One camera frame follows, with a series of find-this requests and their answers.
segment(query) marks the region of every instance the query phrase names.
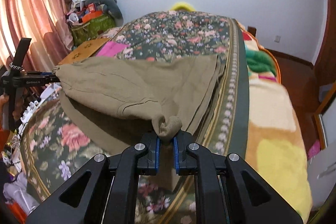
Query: wooden baseboard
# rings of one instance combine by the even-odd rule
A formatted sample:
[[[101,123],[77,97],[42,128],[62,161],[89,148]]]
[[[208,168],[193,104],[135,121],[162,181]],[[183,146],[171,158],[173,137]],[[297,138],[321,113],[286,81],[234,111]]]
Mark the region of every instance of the wooden baseboard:
[[[275,57],[281,57],[283,59],[288,59],[288,60],[298,62],[298,63],[304,64],[304,65],[310,67],[311,69],[314,68],[313,63],[311,63],[307,60],[301,59],[299,57],[296,57],[296,56],[293,56],[293,55],[290,55],[290,54],[286,54],[286,53],[282,53],[282,52],[278,52],[278,51],[274,51],[274,50],[271,50],[271,49],[268,49],[268,51],[270,51],[271,54],[274,55]]]

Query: wooden floor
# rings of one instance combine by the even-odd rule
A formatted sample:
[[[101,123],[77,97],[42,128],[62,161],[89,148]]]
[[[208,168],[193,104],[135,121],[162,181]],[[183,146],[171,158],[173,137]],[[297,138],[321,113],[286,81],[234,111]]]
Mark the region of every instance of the wooden floor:
[[[319,139],[312,117],[320,105],[317,79],[307,65],[277,56],[276,59],[280,67],[281,82],[288,90],[308,151]]]

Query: floral bedspread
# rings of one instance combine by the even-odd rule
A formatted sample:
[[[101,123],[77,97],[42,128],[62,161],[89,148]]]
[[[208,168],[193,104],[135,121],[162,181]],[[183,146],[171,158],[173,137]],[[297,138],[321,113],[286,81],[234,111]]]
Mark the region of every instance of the floral bedspread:
[[[245,155],[248,73],[244,40],[235,20],[202,12],[151,13],[126,24],[113,40],[127,44],[118,59],[171,62],[183,56],[218,54],[226,64],[226,71],[197,142],[221,155],[231,150]],[[30,119],[22,139],[28,192],[40,201],[94,155],[109,156],[67,117],[58,92]],[[178,189],[172,192],[140,177],[135,222],[195,223],[194,180],[192,177],[180,180]]]

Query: pile of clothes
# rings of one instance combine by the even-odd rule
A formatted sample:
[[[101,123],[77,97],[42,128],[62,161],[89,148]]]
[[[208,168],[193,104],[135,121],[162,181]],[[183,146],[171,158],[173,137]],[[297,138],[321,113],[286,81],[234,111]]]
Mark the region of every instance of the pile of clothes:
[[[117,0],[76,0],[67,14],[67,21],[70,27],[81,26],[103,14],[111,16],[117,26],[123,24],[123,15]]]

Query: khaki cloth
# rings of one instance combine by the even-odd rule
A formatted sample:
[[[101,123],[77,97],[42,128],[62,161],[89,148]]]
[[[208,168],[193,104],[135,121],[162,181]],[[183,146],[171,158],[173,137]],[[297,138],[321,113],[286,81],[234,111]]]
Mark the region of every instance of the khaki cloth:
[[[217,55],[172,63],[102,56],[58,65],[55,74],[63,88],[60,103],[65,113],[93,142],[115,155],[152,128],[164,143],[181,128],[193,134],[223,66]]]

